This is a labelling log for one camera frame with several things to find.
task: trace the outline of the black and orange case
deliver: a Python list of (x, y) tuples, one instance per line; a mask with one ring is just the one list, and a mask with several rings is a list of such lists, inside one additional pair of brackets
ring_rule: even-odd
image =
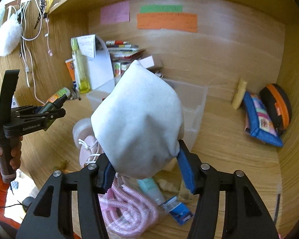
[(291, 104), (287, 94), (279, 85), (273, 83), (263, 88), (259, 95), (280, 136), (286, 131), (292, 117)]

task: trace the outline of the red pen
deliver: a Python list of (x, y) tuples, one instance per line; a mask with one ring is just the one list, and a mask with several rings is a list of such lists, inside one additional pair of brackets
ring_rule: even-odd
[(127, 41), (121, 41), (121, 40), (108, 40), (105, 43), (106, 43), (106, 45), (110, 45), (110, 46), (128, 44)]

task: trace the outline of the white fluffy pom-pom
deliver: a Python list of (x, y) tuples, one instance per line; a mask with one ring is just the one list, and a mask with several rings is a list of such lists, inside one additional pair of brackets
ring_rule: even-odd
[(22, 27), (13, 14), (10, 19), (0, 27), (0, 56), (9, 55), (19, 44)]

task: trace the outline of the human hand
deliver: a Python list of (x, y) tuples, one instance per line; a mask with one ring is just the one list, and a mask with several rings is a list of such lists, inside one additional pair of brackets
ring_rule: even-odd
[(19, 169), (21, 165), (21, 141), (23, 140), (23, 137), (21, 136), (19, 139), (19, 144), (11, 150), (11, 156), (13, 158), (10, 160), (10, 165), (13, 170)]

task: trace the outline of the wooden wall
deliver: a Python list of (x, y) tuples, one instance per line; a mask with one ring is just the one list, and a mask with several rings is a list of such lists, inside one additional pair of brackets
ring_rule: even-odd
[[(139, 30), (136, 14), (145, 4), (181, 4), (198, 14), (198, 33)], [(276, 82), (284, 24), (247, 6), (223, 0), (129, 0), (130, 22), (100, 25), (100, 8), (89, 12), (89, 33), (127, 40), (157, 54), (171, 79), (208, 85), (209, 95), (232, 100), (240, 77), (260, 91)]]
[(283, 205), (280, 232), (286, 235), (299, 219), (299, 25), (286, 26), (285, 48), (277, 83), (286, 91), (293, 116), (278, 149)]
[[(34, 30), (34, 24), (38, 17), (38, 10), (35, 2), (32, 0), (26, 11), (27, 29), (26, 38), (35, 37), (39, 31), (39, 26)], [(65, 65), (65, 60), (72, 57), (70, 39), (74, 36), (87, 34), (87, 16), (76, 13), (75, 15), (55, 15), (50, 18), (49, 22), (49, 42), (53, 56), (48, 55), (47, 33), (45, 20), (42, 23), (42, 31), (34, 41), (27, 41), (27, 45), (32, 52), (34, 64), (34, 76), (36, 80), (37, 97), (45, 102), (50, 96), (60, 88), (71, 87), (72, 81)], [(20, 45), (6, 57), (0, 57), (0, 90), (2, 78), (5, 70), (20, 69), (19, 81), (15, 96), (19, 104), (29, 105), (40, 103), (34, 98), (32, 71), (29, 73), (31, 88), (26, 83), (25, 66), (20, 58)]]

